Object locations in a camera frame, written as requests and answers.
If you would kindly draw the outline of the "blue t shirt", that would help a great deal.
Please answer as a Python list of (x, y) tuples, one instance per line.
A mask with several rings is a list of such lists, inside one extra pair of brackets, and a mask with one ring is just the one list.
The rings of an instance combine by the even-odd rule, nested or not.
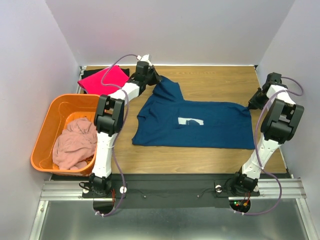
[(137, 115), (137, 146), (254, 149), (249, 109), (234, 102), (185, 100), (163, 77)]

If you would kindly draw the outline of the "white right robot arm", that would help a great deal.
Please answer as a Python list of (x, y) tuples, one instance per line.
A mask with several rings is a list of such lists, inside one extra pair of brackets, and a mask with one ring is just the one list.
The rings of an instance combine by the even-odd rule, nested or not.
[(291, 91), (283, 84), (285, 77), (272, 72), (262, 87), (248, 101), (250, 110), (260, 109), (255, 133), (261, 133), (255, 142), (255, 150), (248, 161), (234, 174), (230, 182), (235, 195), (258, 192), (258, 180), (272, 154), (285, 142), (290, 141), (298, 128), (305, 108), (290, 97)]

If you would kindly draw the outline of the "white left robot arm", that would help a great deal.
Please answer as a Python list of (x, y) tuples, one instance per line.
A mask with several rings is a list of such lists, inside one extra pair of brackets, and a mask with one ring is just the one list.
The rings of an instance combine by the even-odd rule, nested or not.
[(156, 85), (160, 81), (161, 77), (154, 65), (149, 60), (140, 60), (124, 86), (107, 83), (106, 86), (116, 87), (117, 91), (99, 97), (94, 116), (97, 145), (94, 167), (89, 176), (89, 190), (100, 197), (111, 193), (112, 153), (115, 140), (128, 115), (129, 102), (139, 97), (146, 86)]

